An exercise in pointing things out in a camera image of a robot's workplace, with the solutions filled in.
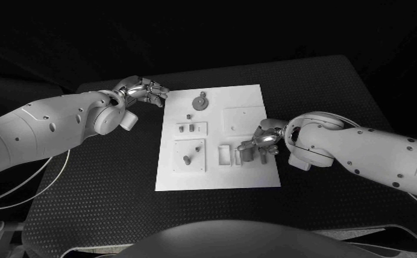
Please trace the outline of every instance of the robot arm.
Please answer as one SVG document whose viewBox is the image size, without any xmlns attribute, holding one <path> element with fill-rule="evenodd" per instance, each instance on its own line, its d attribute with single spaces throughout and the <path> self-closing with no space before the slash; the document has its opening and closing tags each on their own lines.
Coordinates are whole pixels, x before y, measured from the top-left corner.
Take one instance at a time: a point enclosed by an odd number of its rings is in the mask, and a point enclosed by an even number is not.
<svg viewBox="0 0 417 258">
<path fill-rule="evenodd" d="M 343 129 L 342 120 L 319 112 L 298 116 L 285 125 L 280 121 L 274 131 L 269 128 L 262 133 L 258 128 L 256 132 L 261 135 L 254 135 L 252 141 L 238 147 L 241 153 L 254 146 L 259 151 L 265 150 L 284 138 L 291 151 L 288 163 L 294 167 L 306 171 L 311 165 L 329 167 L 336 159 L 353 174 L 417 194 L 417 148 L 412 138 L 366 127 Z"/>
<path fill-rule="evenodd" d="M 168 89 L 131 76 L 112 90 L 37 100 L 0 116 L 0 171 L 62 154 L 119 125 L 131 130 L 137 116 L 125 110 L 137 100 L 161 107 Z"/>
</svg>

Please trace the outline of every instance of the table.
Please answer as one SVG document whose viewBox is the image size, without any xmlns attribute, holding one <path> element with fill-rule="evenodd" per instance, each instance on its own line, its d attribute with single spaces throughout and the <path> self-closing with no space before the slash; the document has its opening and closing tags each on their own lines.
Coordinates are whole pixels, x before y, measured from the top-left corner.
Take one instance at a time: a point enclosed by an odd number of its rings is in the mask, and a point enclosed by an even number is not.
<svg viewBox="0 0 417 258">
<path fill-rule="evenodd" d="M 392 131 L 342 55 L 147 78 L 171 90 L 259 84 L 268 118 L 290 120 L 306 112 L 332 112 L 362 126 Z M 78 93 L 111 89 L 118 81 L 82 84 Z M 167 228 L 213 219 L 306 230 L 399 225 L 417 233 L 417 202 L 408 194 L 352 175 L 337 162 L 329 168 L 298 170 L 287 163 L 282 142 L 275 157 L 281 188 L 154 192 L 163 110 L 137 102 L 130 111 L 138 116 L 132 130 L 118 127 L 70 150 L 62 177 L 31 204 L 23 231 L 31 258 L 60 257 L 76 248 L 130 245 Z M 54 157 L 39 190 L 65 158 L 66 153 Z"/>
</svg>

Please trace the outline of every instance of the black background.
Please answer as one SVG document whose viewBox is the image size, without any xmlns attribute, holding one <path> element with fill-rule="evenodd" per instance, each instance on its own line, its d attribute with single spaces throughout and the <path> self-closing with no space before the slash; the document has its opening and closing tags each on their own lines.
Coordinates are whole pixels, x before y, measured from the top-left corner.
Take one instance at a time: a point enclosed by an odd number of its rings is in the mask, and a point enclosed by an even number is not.
<svg viewBox="0 0 417 258">
<path fill-rule="evenodd" d="M 395 132 L 415 137 L 415 8 L 417 0 L 4 0 L 0 74 L 75 93 L 131 75 L 342 54 Z"/>
</svg>

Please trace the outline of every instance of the white foam block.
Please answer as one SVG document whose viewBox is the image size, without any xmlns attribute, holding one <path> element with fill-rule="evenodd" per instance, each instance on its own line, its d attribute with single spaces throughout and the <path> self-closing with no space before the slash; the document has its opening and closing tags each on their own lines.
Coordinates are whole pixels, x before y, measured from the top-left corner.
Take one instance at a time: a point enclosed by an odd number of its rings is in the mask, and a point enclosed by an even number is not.
<svg viewBox="0 0 417 258">
<path fill-rule="evenodd" d="M 196 111 L 192 101 L 199 96 L 200 91 L 206 93 L 207 107 L 205 110 Z M 245 112 L 242 119 L 245 122 L 238 120 L 242 112 Z M 241 162 L 241 166 L 235 165 L 235 148 L 242 141 L 251 139 L 256 125 L 265 118 L 259 85 L 170 91 L 164 103 L 155 191 L 280 187 L 274 156 L 267 155 L 267 164 L 262 165 L 258 152 L 255 152 L 252 162 Z M 235 130 L 231 129 L 233 133 L 226 132 L 225 124 L 228 121 L 233 121 L 229 126 L 229 128 L 235 127 Z M 206 130 L 200 134 L 192 132 L 192 137 L 189 135 L 181 137 L 176 132 L 179 130 L 177 125 L 200 122 L 206 122 Z M 189 166 L 181 166 L 186 174 L 177 174 L 173 171 L 173 168 L 177 169 L 174 163 L 180 162 L 174 155 L 179 140 L 205 140 L 203 152 L 200 152 L 205 154 L 203 171 L 187 171 Z M 189 144 L 190 148 L 184 149 L 184 152 L 192 154 L 194 144 L 192 142 L 181 144 L 186 147 Z M 219 146 L 222 145 L 229 148 L 231 166 L 219 164 Z M 194 154 L 193 156 L 202 165 L 202 155 Z M 193 156 L 190 156 L 190 165 L 193 164 Z"/>
</svg>

